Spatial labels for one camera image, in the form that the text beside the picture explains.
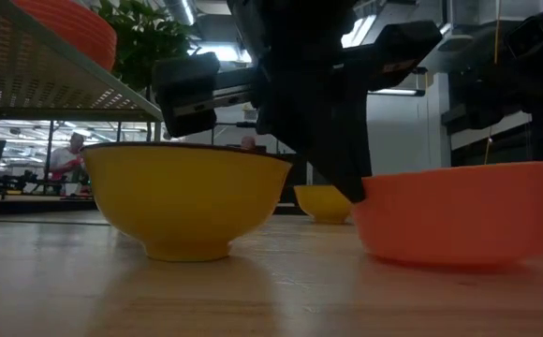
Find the desk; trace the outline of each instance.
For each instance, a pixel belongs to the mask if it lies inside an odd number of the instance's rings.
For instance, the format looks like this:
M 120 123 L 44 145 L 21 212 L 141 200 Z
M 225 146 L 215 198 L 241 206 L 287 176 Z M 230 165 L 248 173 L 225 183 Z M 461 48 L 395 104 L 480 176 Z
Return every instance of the desk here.
M 543 337 L 543 256 L 404 268 L 363 254 L 352 226 L 301 216 L 274 216 L 231 255 L 156 262 L 108 226 L 0 223 L 0 336 Z

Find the potted plant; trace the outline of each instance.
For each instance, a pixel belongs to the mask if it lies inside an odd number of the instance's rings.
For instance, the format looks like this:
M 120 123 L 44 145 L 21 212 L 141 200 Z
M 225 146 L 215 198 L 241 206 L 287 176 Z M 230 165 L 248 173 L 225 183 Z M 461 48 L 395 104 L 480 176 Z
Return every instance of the potted plant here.
M 163 8 L 152 8 L 141 0 L 120 0 L 118 7 L 100 0 L 93 10 L 118 36 L 113 75 L 137 92 L 146 90 L 150 100 L 154 63 L 187 55 L 191 42 L 188 26 L 172 21 Z

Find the yellow bowl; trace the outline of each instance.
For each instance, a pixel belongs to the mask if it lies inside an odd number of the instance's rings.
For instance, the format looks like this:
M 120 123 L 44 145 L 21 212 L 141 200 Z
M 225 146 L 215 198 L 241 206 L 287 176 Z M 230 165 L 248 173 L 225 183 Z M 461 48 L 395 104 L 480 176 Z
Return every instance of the yellow bowl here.
M 184 143 L 103 143 L 81 153 L 110 224 L 166 261 L 227 256 L 230 241 L 273 213 L 291 167 L 269 154 Z
M 314 221 L 325 224 L 343 224 L 352 204 L 332 185 L 294 186 L 301 209 L 313 216 Z

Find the metal shelf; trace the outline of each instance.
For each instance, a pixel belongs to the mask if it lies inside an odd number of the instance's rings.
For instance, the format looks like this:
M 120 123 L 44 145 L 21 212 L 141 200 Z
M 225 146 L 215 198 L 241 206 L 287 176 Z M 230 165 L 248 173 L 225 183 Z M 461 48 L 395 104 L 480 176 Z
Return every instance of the metal shelf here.
M 158 107 L 0 0 L 0 119 L 159 122 Z

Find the stacked plates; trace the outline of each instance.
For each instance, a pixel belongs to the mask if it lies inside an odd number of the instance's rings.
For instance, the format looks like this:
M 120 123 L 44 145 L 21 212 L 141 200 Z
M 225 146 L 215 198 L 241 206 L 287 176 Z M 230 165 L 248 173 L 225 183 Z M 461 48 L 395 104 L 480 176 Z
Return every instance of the stacked plates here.
M 115 62 L 117 36 L 92 10 L 70 0 L 13 0 L 13 3 L 107 70 Z

